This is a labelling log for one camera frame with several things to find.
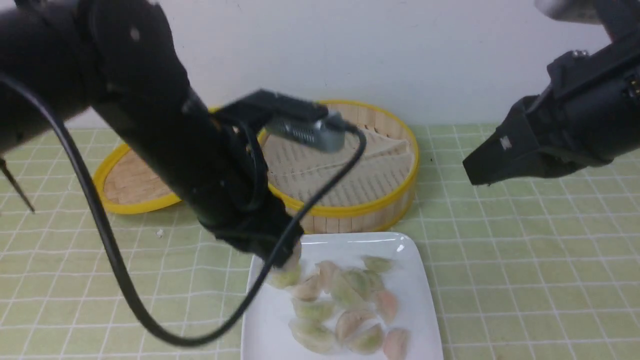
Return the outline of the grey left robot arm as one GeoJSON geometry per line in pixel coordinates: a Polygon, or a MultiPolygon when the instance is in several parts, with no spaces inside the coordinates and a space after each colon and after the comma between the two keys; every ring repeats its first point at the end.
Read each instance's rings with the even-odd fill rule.
{"type": "Polygon", "coordinates": [[[267,260],[292,223],[254,186],[236,133],[215,124],[190,84],[169,19],[147,0],[50,0],[1,11],[1,72],[62,121],[91,108],[143,159],[199,223],[267,260]]]}

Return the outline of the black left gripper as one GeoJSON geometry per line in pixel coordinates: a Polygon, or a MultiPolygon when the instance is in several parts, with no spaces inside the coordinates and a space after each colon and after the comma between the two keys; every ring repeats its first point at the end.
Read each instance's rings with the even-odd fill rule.
{"type": "Polygon", "coordinates": [[[282,268],[304,230],[269,190],[250,136],[213,118],[192,88],[115,93],[93,104],[105,122],[190,206],[217,239],[282,268]]]}

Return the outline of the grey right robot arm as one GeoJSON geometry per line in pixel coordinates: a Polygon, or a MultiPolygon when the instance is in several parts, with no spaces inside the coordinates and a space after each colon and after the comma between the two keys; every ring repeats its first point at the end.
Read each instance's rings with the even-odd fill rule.
{"type": "Polygon", "coordinates": [[[610,44],[571,50],[547,66],[550,84],[516,101],[462,162],[472,185],[554,179],[603,167],[640,146],[640,9],[637,0],[537,0],[547,18],[602,25],[610,44]]]}

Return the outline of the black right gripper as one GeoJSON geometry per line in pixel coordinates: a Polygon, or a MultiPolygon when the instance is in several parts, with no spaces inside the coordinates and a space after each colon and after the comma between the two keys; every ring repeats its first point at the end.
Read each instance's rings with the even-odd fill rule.
{"type": "Polygon", "coordinates": [[[638,33],[592,54],[566,52],[547,73],[546,89],[516,101],[462,161],[473,186],[559,178],[639,148],[638,33]]]}

